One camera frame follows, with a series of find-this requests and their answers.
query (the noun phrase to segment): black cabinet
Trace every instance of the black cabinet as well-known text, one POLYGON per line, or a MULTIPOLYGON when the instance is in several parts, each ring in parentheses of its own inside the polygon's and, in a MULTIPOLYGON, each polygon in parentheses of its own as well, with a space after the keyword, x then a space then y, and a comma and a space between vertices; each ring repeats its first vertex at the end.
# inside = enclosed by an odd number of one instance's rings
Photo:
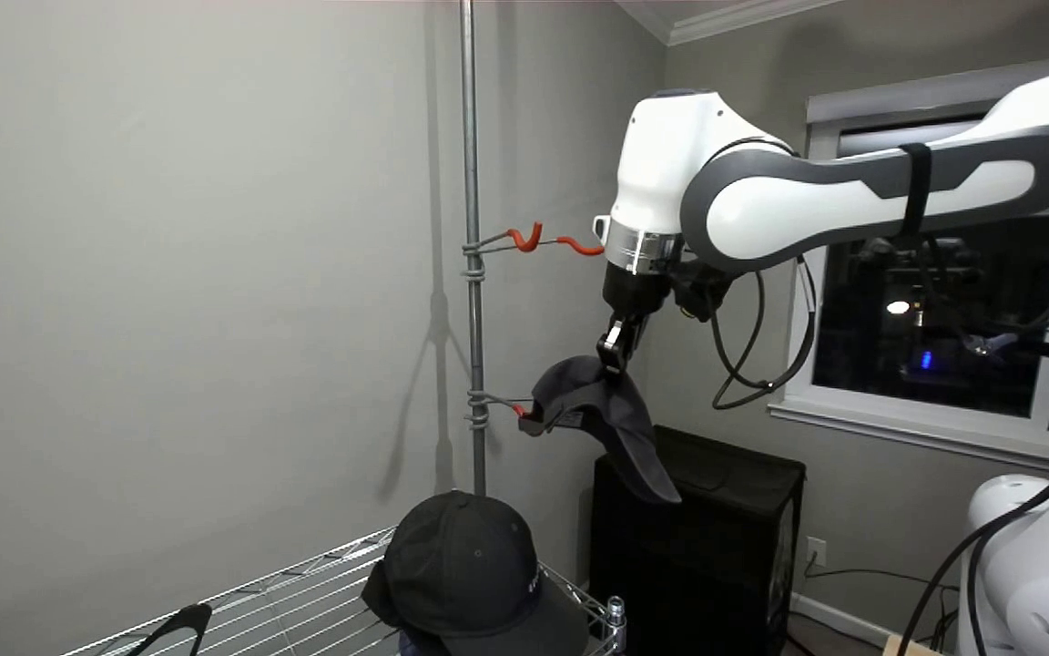
POLYGON ((788 643, 807 468, 659 428, 684 497, 652 508, 594 469, 589 590, 628 599, 634 656, 776 656, 788 643))

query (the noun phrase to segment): wire rack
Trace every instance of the wire rack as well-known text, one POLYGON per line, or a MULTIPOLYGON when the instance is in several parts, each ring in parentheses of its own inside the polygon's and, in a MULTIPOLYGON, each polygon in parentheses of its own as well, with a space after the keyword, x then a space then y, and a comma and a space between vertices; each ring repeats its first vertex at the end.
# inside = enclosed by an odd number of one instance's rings
MULTIPOLYGON (((402 635, 381 624, 356 599, 373 564, 384 560, 391 530, 351 541, 235 590, 208 599, 213 624, 201 656, 366 656, 402 651, 402 635)), ((621 601, 600 605, 575 584, 546 573, 589 624, 589 656, 621 656, 628 617, 621 601)), ((81 645, 67 656, 127 656, 164 617, 81 645)), ((191 656, 194 637, 170 635, 150 656, 191 656)))

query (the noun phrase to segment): window frame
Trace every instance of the window frame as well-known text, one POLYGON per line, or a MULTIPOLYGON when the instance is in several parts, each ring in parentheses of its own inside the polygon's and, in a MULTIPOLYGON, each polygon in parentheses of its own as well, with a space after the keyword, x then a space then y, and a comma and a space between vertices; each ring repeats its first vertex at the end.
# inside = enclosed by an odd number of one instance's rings
MULTIPOLYGON (((1045 73, 1049 67, 1032 62, 1032 67, 864 87, 844 96, 820 96, 808 103, 808 157, 814 162, 837 157, 841 135, 861 126, 867 131, 886 125, 955 120, 986 113, 995 97, 1001 97, 1009 87, 1045 73)), ((816 304, 824 304, 829 247, 814 247, 807 258, 816 278, 816 304)), ((791 341, 788 341, 791 358, 802 352, 808 304, 814 298, 807 289, 807 272, 798 268, 791 298, 791 341)), ((807 358, 802 371, 793 374, 793 381, 782 386, 782 397, 770 405, 770 412, 781 420, 837 428, 849 432, 910 442, 945 453, 1049 462, 1049 358, 1040 361, 1035 400, 1028 420, 933 400, 861 392, 841 386, 816 386, 814 371, 816 358, 807 358)))

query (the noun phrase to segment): white wall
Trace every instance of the white wall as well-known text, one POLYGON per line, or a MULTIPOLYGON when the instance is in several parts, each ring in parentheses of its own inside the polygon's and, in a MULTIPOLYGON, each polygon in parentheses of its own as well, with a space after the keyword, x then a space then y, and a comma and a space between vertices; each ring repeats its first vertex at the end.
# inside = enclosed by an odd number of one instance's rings
MULTIPOLYGON (((667 87, 718 87, 754 125, 807 147, 814 96, 1040 60, 1049 60, 1049 0, 841 0, 776 27, 674 47, 667 87)), ((754 374, 782 371, 788 315, 791 278, 773 272, 754 374)), ((754 316, 751 284, 731 289, 727 316, 731 341, 742 346, 754 316)), ((807 532, 831 541, 835 567, 930 575, 964 532, 973 490, 1005 469, 986 459, 781 422, 765 414, 765 405, 718 414, 708 409, 723 381, 710 333, 674 315, 652 326, 644 369, 662 422, 808 468, 807 532)), ((871 575, 814 581, 802 590, 897 630, 921 593, 871 575)))
MULTIPOLYGON (((611 5, 479 5, 487 233, 582 231, 662 50, 611 5)), ((0 0, 0 651, 59 651, 470 485, 455 5, 0 0)), ((600 328, 487 266, 504 392, 600 328)), ((575 564, 578 437, 492 490, 575 564)))

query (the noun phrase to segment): metal rod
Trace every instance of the metal rod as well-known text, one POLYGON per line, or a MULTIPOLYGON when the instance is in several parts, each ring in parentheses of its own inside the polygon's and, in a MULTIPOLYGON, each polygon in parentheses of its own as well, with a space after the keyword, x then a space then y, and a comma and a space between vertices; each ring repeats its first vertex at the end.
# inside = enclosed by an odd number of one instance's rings
MULTIPOLYGON (((475 0, 461 6, 463 34, 463 175, 467 175, 467 243, 481 243, 481 125, 479 125, 479 30, 475 0)), ((467 340, 470 340, 470 389, 484 389, 484 256, 481 247, 467 253, 467 340)), ((470 392, 475 422, 475 491, 484 497, 484 442, 487 442, 487 400, 470 392)))

